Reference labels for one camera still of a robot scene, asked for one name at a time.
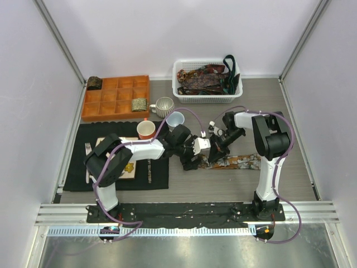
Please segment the orange grey floral tie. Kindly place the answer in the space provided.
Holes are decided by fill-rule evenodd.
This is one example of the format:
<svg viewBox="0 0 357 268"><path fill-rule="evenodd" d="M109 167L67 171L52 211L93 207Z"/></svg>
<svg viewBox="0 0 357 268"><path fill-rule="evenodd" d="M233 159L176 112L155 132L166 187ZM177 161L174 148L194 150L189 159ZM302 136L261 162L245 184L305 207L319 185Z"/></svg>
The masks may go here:
<svg viewBox="0 0 357 268"><path fill-rule="evenodd" d="M261 157L258 154L225 156L212 164L208 162L206 156L203 156L199 168L215 170L260 170L260 165Z"/></svg>

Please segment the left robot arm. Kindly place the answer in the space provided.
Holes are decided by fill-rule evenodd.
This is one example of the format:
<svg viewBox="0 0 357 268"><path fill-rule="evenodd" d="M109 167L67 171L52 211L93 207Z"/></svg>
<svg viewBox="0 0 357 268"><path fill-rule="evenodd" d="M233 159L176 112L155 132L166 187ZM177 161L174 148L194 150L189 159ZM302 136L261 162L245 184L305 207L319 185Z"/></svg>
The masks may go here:
<svg viewBox="0 0 357 268"><path fill-rule="evenodd" d="M194 151L197 138L183 125L148 140L132 141L115 134L108 135L84 158L84 165L94 178L93 189L100 217L108 223L118 220L119 202L115 184L129 162L166 159L176 155L184 170L197 169L198 159Z"/></svg>

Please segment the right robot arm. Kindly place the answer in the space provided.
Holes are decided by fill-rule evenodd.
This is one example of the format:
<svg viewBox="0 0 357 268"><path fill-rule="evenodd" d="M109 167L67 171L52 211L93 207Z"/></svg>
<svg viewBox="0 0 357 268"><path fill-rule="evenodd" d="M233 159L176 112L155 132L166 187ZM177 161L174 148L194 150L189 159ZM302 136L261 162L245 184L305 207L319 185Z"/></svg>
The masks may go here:
<svg viewBox="0 0 357 268"><path fill-rule="evenodd" d="M210 152L199 165L203 169L259 170L259 183L247 211L257 220L271 219L279 211L282 199L278 193L279 176L286 156L292 149L295 135L280 112L226 112L225 128L209 123ZM247 130L253 133L256 153L231 156L229 147Z"/></svg>

